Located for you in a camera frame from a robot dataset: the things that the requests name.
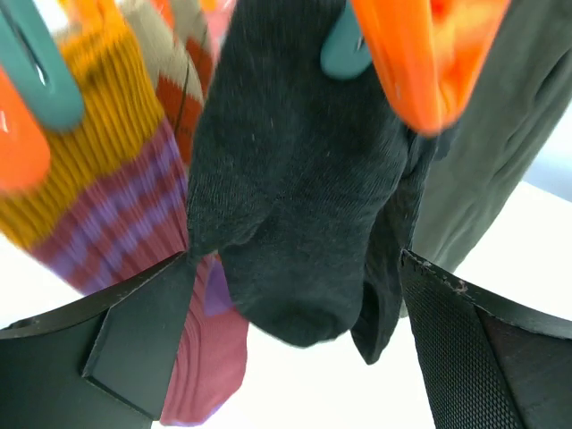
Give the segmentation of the black sock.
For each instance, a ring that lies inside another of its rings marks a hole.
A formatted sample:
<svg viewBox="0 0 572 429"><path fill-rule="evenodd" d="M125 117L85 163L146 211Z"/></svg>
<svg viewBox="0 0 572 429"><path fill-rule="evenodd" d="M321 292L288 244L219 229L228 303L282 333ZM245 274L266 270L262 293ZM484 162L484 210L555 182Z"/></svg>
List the black sock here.
<svg viewBox="0 0 572 429"><path fill-rule="evenodd" d="M240 1L195 135L191 257L217 251L231 300L298 347L352 332L384 347L400 307L399 245L372 229L411 146L375 70L324 75L322 44L340 1Z"/></svg>
<svg viewBox="0 0 572 429"><path fill-rule="evenodd" d="M456 126L429 139L406 131L408 160L374 221L364 265L362 306L350 330L359 354L368 365L379 360L400 318L400 256L411 247L431 163L449 153L457 136Z"/></svg>

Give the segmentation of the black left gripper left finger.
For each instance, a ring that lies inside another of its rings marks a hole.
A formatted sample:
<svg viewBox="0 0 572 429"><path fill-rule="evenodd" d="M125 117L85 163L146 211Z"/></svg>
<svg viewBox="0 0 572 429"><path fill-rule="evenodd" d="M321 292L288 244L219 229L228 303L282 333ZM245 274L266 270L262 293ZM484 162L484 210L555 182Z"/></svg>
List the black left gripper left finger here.
<svg viewBox="0 0 572 429"><path fill-rule="evenodd" d="M183 253L1 331L1 426L143 429L162 413L194 273Z"/></svg>

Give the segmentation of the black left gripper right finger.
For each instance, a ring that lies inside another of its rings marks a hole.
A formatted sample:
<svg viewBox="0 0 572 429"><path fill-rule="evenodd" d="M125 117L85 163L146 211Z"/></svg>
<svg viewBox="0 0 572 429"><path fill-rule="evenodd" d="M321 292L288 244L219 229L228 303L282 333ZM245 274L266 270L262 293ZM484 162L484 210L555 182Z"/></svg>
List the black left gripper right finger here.
<svg viewBox="0 0 572 429"><path fill-rule="evenodd" d="M436 427L568 429L571 323L406 251L400 275Z"/></svg>

